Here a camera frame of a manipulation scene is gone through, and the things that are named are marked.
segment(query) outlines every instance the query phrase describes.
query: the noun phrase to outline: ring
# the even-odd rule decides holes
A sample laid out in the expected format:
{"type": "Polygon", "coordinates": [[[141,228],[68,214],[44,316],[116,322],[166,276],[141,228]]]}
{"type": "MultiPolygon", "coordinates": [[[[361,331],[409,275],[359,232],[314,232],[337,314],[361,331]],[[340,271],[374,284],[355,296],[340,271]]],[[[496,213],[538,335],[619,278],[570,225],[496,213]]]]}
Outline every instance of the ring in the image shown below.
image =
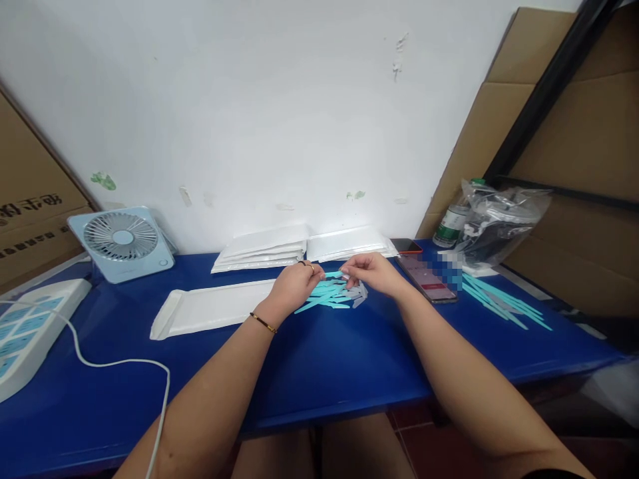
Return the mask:
{"type": "Polygon", "coordinates": [[[308,262],[308,264],[306,263],[306,261],[298,261],[298,263],[302,263],[304,266],[310,266],[313,270],[313,273],[315,273],[315,266],[313,266],[310,261],[308,262]]]}

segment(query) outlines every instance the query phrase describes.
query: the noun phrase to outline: power cord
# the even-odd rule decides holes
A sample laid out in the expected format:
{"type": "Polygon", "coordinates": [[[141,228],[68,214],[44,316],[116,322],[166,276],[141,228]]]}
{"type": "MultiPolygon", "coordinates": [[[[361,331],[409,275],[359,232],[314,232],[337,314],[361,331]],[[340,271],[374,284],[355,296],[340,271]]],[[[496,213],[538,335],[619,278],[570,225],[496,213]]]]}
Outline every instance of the power cord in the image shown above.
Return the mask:
{"type": "MultiPolygon", "coordinates": [[[[26,301],[8,301],[8,300],[0,299],[0,303],[41,307],[41,305],[39,305],[38,303],[29,303],[26,301]]],[[[71,322],[65,316],[61,315],[60,313],[58,313],[58,311],[55,311],[53,309],[41,309],[41,311],[42,312],[46,311],[48,313],[55,314],[58,318],[62,319],[67,324],[67,326],[69,326],[69,329],[71,330],[71,334],[73,335],[73,345],[75,346],[75,354],[80,360],[80,362],[84,364],[85,366],[103,368],[103,367],[109,367],[109,366],[117,366],[117,365],[125,364],[125,363],[148,363],[148,364],[152,364],[157,367],[160,367],[164,369],[164,371],[166,371],[166,388],[164,390],[164,400],[162,401],[162,412],[160,413],[160,423],[158,424],[158,433],[155,438],[155,445],[153,446],[153,453],[151,454],[151,460],[148,465],[148,470],[146,471],[146,479],[150,479],[151,473],[153,472],[153,465],[155,464],[155,458],[158,454],[158,448],[160,446],[160,436],[162,434],[162,427],[164,426],[164,416],[166,415],[166,405],[168,403],[168,388],[171,382],[171,372],[169,371],[168,367],[164,366],[162,363],[158,363],[158,361],[153,361],[151,359],[123,359],[121,361],[115,361],[113,363],[106,363],[106,364],[96,364],[96,363],[87,361],[82,356],[82,353],[80,352],[80,342],[78,340],[78,333],[75,330],[75,327],[71,324],[71,322]]]]}

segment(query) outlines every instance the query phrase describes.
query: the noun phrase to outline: white power strip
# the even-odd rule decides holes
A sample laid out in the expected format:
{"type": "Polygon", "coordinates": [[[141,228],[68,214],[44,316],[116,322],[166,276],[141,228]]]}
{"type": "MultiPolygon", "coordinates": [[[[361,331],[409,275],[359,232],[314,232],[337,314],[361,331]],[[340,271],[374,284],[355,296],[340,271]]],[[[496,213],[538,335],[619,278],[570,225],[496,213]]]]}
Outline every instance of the white power strip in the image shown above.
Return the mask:
{"type": "Polygon", "coordinates": [[[166,373],[166,387],[158,432],[146,470],[145,477],[150,479],[160,447],[171,373],[168,367],[151,359],[123,359],[96,364],[82,356],[78,333],[69,318],[90,289],[91,285],[84,279],[72,279],[35,289],[18,301],[0,299],[0,304],[12,305],[0,317],[0,402],[20,391],[33,378],[65,325],[71,330],[78,360],[86,366],[103,368],[126,363],[146,363],[161,368],[166,373]]]}
{"type": "Polygon", "coordinates": [[[20,298],[38,307],[13,305],[0,317],[0,402],[27,385],[64,329],[65,322],[47,311],[71,317],[90,290],[84,279],[43,286],[20,298]]]}

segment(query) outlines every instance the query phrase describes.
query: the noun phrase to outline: forearm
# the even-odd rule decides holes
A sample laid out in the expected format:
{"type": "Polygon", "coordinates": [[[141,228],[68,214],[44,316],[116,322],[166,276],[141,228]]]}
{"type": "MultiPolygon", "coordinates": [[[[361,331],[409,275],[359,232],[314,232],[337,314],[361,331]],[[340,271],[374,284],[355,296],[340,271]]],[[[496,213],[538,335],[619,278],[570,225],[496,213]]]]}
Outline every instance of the forearm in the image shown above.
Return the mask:
{"type": "Polygon", "coordinates": [[[486,454],[563,447],[514,386],[416,289],[407,288],[397,301],[439,402],[486,454]]]}
{"type": "MultiPolygon", "coordinates": [[[[268,306],[256,313],[278,327],[268,306]]],[[[248,408],[273,333],[248,318],[170,403],[154,478],[215,477],[226,461],[248,408]]],[[[143,478],[158,420],[126,459],[117,478],[143,478]]]]}

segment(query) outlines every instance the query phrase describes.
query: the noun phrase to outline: blue tabletop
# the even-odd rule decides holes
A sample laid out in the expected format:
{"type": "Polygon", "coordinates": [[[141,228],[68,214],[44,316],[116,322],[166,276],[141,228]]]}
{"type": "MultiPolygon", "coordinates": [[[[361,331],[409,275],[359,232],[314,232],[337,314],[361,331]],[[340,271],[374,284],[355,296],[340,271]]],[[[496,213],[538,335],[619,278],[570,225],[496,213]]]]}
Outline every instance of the blue tabletop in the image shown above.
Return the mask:
{"type": "MultiPolygon", "coordinates": [[[[428,241],[420,241],[433,252],[428,241]]],[[[96,363],[155,359],[171,370],[172,398],[237,326],[151,341],[151,323],[173,289],[275,278],[279,268],[210,274],[215,254],[176,257],[168,271],[112,285],[96,281],[72,322],[84,356],[96,363]]],[[[334,271],[340,263],[324,263],[334,271]]],[[[47,283],[88,277],[74,265],[47,283]]],[[[624,359],[606,343],[547,309],[501,276],[487,282],[542,311],[550,332],[524,331],[465,292],[437,310],[512,382],[590,371],[624,359]]],[[[249,312],[254,305],[247,305],[249,312]]],[[[65,329],[33,380],[0,404],[0,478],[63,476],[117,466],[160,412],[165,374],[157,367],[83,366],[65,329]]],[[[432,390],[394,302],[371,291],[357,309],[315,307],[275,336],[242,433],[369,414],[428,397],[432,390]]]]}

